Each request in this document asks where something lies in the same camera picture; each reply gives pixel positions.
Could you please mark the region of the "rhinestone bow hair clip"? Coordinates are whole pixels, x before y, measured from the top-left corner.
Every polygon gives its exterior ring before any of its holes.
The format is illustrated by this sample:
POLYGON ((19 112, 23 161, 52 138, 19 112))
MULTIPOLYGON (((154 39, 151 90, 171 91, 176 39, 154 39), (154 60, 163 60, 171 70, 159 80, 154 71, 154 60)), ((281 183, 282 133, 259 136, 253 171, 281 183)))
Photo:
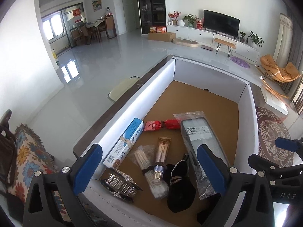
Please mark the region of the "rhinestone bow hair clip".
POLYGON ((126 202, 133 202, 138 191, 143 191, 128 174, 114 168, 109 168, 108 177, 100 179, 100 183, 114 197, 126 202))

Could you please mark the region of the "black velvet pouch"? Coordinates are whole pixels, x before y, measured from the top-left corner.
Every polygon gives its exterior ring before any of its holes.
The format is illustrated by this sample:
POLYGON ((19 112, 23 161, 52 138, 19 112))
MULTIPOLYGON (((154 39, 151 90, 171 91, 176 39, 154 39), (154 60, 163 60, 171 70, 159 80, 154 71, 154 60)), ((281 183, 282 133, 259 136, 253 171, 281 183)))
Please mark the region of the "black velvet pouch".
POLYGON ((194 202, 196 188, 189 178, 190 158, 184 154, 175 165, 167 164, 163 179, 169 186, 167 206, 173 213, 182 212, 194 202))

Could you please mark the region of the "phone case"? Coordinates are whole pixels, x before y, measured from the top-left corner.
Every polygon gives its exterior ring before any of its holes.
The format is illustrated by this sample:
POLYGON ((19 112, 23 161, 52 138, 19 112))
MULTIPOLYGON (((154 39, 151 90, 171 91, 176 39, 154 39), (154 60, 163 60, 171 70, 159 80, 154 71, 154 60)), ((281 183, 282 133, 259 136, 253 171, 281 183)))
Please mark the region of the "phone case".
POLYGON ((226 192, 226 180, 215 160, 230 163, 215 132, 202 111, 174 114, 194 169, 199 199, 226 192))

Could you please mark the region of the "blue white ointment box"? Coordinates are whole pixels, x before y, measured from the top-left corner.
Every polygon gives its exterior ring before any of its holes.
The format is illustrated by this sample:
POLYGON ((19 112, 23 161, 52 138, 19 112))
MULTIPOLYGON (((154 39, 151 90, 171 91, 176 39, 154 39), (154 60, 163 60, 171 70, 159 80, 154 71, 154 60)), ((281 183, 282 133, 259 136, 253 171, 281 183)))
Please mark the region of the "blue white ointment box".
POLYGON ((143 129, 143 120, 134 118, 125 132, 120 136, 115 146, 111 149, 108 156, 104 159, 103 165, 107 168, 118 169, 140 137, 143 129))

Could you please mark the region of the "cotton swab bundle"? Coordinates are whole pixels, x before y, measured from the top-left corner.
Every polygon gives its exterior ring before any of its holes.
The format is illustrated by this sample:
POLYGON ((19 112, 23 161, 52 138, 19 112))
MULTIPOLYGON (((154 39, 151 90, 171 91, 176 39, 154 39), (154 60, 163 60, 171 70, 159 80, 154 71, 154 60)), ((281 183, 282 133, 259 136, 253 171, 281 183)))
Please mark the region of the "cotton swab bundle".
POLYGON ((131 150, 129 158, 140 168, 154 198, 162 199, 168 195, 169 186, 162 179, 160 179, 160 182, 154 180, 154 165, 152 164, 154 155, 154 145, 140 145, 131 150))

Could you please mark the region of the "gold cosmetic tube clear cap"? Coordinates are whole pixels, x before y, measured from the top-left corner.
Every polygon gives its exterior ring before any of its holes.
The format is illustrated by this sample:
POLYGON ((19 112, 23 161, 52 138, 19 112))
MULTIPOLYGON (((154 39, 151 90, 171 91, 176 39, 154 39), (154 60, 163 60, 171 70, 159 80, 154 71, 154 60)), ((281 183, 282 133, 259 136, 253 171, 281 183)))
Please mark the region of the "gold cosmetic tube clear cap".
POLYGON ((168 154, 171 138, 159 137, 158 138, 158 150, 155 158, 154 166, 154 178, 152 183, 155 185, 160 185, 164 172, 166 170, 166 157, 168 154))

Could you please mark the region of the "red snack packet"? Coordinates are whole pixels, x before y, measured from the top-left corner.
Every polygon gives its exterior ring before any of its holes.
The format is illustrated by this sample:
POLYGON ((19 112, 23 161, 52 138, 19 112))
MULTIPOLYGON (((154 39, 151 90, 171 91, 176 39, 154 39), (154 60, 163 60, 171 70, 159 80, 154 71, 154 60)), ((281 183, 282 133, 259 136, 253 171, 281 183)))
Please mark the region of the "red snack packet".
POLYGON ((160 129, 179 130, 181 126, 176 119, 168 119, 147 121, 144 127, 144 131, 156 131, 160 129))

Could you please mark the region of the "floral patterned cushion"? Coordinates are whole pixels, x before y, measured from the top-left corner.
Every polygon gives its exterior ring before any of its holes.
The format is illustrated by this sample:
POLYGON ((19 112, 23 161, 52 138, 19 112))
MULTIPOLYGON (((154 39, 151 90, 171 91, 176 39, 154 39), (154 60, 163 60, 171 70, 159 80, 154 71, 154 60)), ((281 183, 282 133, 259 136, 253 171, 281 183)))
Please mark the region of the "floral patterned cushion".
POLYGON ((54 158, 42 144, 40 137, 25 124, 20 124, 15 130, 16 163, 13 184, 8 187, 8 193, 13 195, 13 203, 9 206, 9 215, 15 221, 23 224, 24 206, 36 171, 44 174, 55 173, 54 158))

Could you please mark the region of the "white flat box lid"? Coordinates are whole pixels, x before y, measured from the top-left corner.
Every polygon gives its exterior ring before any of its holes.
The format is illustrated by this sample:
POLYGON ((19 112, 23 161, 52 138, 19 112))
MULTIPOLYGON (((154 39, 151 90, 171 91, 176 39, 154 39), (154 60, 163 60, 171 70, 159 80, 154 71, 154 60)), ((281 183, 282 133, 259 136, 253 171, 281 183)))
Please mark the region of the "white flat box lid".
POLYGON ((288 115, 288 109, 286 103, 281 99, 281 97, 277 97, 272 92, 270 92, 264 86, 260 87, 265 103, 275 110, 279 111, 283 115, 288 115))

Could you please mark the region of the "orange rocking lounge chair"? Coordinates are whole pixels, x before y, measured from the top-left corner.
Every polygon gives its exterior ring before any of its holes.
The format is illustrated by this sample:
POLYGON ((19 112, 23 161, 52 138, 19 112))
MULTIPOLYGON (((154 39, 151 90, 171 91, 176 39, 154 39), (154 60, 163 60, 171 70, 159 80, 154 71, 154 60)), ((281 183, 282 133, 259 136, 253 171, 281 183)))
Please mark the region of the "orange rocking lounge chair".
POLYGON ((260 58, 261 65, 256 68, 261 72, 265 79, 270 78, 282 84, 293 82, 301 77, 301 74, 292 62, 286 64, 285 67, 279 67, 269 54, 260 58))

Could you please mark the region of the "purple round floor mat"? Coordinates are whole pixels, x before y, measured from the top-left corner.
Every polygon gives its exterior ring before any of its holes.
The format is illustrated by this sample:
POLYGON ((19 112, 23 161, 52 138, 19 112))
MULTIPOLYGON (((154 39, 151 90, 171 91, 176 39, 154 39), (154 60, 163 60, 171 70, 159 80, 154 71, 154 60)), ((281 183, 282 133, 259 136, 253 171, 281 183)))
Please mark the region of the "purple round floor mat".
POLYGON ((238 66, 241 66, 241 67, 246 68, 246 69, 250 68, 250 65, 246 61, 244 61, 243 59, 240 59, 238 57, 231 56, 230 60, 233 61, 238 66))

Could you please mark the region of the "white standing air conditioner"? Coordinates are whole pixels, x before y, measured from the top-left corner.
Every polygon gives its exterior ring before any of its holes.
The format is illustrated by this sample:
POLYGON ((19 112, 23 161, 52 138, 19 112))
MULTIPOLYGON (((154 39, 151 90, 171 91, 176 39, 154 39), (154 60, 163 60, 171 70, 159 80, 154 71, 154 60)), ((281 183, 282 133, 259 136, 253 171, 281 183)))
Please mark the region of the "white standing air conditioner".
POLYGON ((279 15, 279 33, 273 60, 279 68, 284 68, 288 63, 293 36, 293 22, 287 15, 279 15))

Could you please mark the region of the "white tv cabinet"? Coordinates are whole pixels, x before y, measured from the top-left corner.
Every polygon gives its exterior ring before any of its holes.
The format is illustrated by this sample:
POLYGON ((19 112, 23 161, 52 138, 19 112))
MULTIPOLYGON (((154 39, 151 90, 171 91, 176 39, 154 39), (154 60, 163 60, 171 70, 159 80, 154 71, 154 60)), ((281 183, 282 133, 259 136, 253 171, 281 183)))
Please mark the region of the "white tv cabinet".
POLYGON ((190 27, 180 27, 168 25, 166 27, 167 32, 174 32, 177 38, 194 40, 201 45, 206 45, 209 47, 217 48, 218 43, 215 42, 215 39, 224 40, 226 42, 232 43, 235 45, 235 48, 232 48, 231 54, 239 57, 243 60, 247 60, 250 63, 254 64, 258 62, 259 51, 247 45, 246 43, 241 43, 238 40, 228 38, 226 36, 220 35, 218 33, 209 32, 206 30, 199 30, 190 27))

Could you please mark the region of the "small wooden bench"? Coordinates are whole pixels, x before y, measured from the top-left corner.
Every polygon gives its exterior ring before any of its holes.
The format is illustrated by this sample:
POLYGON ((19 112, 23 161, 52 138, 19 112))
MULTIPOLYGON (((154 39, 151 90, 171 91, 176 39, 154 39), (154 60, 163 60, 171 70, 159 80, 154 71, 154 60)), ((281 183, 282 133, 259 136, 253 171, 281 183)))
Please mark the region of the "small wooden bench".
POLYGON ((214 42, 217 43, 216 53, 218 53, 218 51, 220 50, 220 47, 222 45, 227 46, 227 57, 228 58, 230 58, 232 50, 236 49, 236 45, 234 43, 227 42, 227 41, 222 40, 220 38, 215 38, 214 42))

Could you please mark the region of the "green potted plant right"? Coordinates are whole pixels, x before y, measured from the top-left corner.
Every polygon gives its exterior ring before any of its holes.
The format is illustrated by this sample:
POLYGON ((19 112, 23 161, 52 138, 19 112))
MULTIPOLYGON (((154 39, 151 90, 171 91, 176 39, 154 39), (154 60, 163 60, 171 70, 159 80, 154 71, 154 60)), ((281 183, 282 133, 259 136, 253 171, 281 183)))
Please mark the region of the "green potted plant right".
POLYGON ((258 36, 257 33, 254 33, 253 31, 250 30, 250 34, 248 38, 251 40, 252 44, 257 47, 262 47, 264 44, 264 40, 258 36))

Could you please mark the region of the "green potted plant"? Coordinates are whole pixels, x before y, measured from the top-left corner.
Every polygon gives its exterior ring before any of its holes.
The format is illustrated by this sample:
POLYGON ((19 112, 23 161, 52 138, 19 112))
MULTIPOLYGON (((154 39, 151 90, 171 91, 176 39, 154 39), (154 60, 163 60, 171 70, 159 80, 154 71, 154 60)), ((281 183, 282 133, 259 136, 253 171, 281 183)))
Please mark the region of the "green potted plant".
POLYGON ((250 30, 250 34, 248 38, 251 40, 252 44, 257 47, 262 47, 264 44, 264 40, 258 36, 257 33, 254 33, 253 31, 250 30))
POLYGON ((188 27, 193 28, 198 21, 198 17, 193 14, 188 14, 182 20, 187 24, 188 27))

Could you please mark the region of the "dining table with chairs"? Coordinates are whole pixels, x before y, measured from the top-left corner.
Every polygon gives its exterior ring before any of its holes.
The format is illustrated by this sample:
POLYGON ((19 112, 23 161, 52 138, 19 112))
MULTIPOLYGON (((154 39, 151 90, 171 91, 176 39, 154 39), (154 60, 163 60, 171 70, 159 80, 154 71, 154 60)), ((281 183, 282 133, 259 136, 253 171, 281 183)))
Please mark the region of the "dining table with chairs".
POLYGON ((106 34, 108 40, 117 37, 117 30, 113 14, 105 15, 94 23, 78 22, 76 26, 69 30, 73 42, 84 40, 85 44, 90 44, 91 40, 97 39, 102 42, 102 32, 106 34))

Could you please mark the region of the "brown cardboard carton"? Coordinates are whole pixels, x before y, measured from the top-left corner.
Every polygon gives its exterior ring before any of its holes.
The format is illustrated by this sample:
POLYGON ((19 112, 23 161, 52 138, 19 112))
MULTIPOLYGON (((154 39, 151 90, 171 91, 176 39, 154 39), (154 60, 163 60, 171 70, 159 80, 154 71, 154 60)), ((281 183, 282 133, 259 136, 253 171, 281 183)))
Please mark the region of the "brown cardboard carton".
POLYGON ((156 40, 161 42, 171 43, 175 38, 176 38, 176 34, 174 32, 165 32, 165 33, 152 32, 148 34, 148 40, 156 40))

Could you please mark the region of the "black flat screen television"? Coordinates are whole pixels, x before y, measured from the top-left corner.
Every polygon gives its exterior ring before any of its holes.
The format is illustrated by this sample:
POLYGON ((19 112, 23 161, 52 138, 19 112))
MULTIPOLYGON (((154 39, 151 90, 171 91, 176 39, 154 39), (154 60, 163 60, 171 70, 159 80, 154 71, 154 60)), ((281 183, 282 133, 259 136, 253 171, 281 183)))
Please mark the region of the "black flat screen television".
POLYGON ((221 32, 232 37, 238 36, 240 25, 239 19, 210 10, 204 10, 203 15, 204 28, 221 32))

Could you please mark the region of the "green potted plant left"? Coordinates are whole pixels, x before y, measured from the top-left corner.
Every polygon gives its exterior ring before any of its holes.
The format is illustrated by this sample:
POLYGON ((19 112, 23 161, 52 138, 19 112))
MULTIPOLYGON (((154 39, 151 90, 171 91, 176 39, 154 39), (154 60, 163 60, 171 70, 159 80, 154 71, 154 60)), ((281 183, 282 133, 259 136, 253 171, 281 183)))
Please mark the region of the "green potted plant left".
POLYGON ((188 27, 193 28, 198 21, 198 17, 193 14, 188 14, 182 20, 187 24, 188 27))

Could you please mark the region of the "red flower vase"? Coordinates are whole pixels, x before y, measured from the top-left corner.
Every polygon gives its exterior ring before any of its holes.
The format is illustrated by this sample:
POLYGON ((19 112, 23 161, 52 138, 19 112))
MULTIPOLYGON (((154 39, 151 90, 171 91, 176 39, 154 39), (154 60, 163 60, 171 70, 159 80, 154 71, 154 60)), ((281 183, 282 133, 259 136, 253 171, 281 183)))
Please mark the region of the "red flower vase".
POLYGON ((169 12, 168 16, 169 18, 172 20, 172 25, 176 25, 177 24, 177 19, 180 16, 181 12, 179 11, 173 11, 173 12, 169 12))

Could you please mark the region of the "black glass display cabinet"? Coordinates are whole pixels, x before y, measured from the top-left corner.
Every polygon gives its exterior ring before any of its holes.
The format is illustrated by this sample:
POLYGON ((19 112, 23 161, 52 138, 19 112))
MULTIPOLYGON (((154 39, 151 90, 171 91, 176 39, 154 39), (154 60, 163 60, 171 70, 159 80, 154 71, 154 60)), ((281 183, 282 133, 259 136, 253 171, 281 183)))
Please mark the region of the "black glass display cabinet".
POLYGON ((141 33, 148 35, 150 27, 166 26, 165 0, 138 0, 141 33))

